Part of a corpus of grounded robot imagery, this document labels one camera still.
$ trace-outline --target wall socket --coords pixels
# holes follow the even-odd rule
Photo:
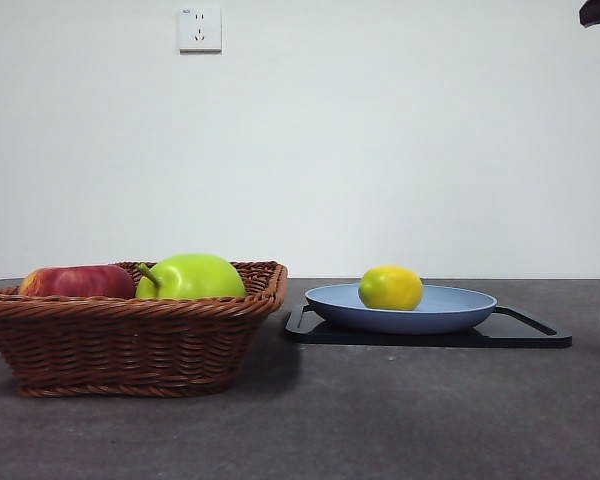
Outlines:
[[[180,53],[222,51],[220,7],[183,8],[178,13]]]

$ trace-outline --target plate rim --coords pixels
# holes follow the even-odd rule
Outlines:
[[[486,297],[488,299],[490,299],[490,303],[488,305],[482,306],[482,307],[477,307],[477,308],[467,308],[467,309],[463,309],[463,310],[452,310],[452,311],[445,311],[445,312],[423,312],[423,311],[417,311],[417,310],[389,310],[389,309],[384,309],[384,308],[368,308],[368,307],[357,307],[357,306],[353,306],[353,305],[337,305],[334,303],[325,303],[322,302],[320,300],[316,300],[314,298],[310,298],[309,294],[311,292],[315,292],[316,290],[321,290],[321,289],[327,289],[327,288],[332,288],[332,287],[343,287],[343,286],[354,286],[354,285],[360,285],[360,282],[349,282],[349,283],[336,283],[336,284],[332,284],[332,285],[323,285],[321,287],[315,287],[315,288],[311,288],[307,291],[305,291],[305,299],[308,302],[315,302],[321,305],[327,305],[330,307],[336,307],[336,308],[342,308],[342,309],[347,309],[347,310],[353,310],[356,312],[374,312],[374,313],[388,313],[388,314],[404,314],[404,315],[457,315],[459,313],[470,313],[470,312],[480,312],[483,310],[487,310],[490,308],[494,308],[497,304],[498,304],[498,299],[495,298],[492,295],[489,295],[488,293],[483,293],[483,292],[478,292],[476,290],[470,290],[467,288],[459,288],[459,287],[449,287],[446,285],[431,285],[431,284],[423,284],[423,287],[427,287],[427,288],[435,288],[435,289],[444,289],[444,290],[456,290],[456,291],[461,291],[461,292],[470,292],[473,294],[477,294],[483,297]]]

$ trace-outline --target wicker basket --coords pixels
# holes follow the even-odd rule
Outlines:
[[[117,265],[139,281],[136,262]],[[233,265],[245,297],[26,297],[18,287],[0,289],[0,354],[18,392],[185,397],[226,390],[287,282],[276,262]]]

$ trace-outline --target lemon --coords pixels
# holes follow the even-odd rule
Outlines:
[[[422,280],[408,268],[381,265],[367,270],[358,296],[367,308],[413,310],[422,300]]]

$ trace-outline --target blue plate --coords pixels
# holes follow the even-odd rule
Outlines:
[[[493,312],[497,300],[462,288],[424,285],[415,310],[367,308],[358,297],[359,283],[329,285],[305,293],[309,305],[326,321],[379,333],[429,335],[475,327]]]

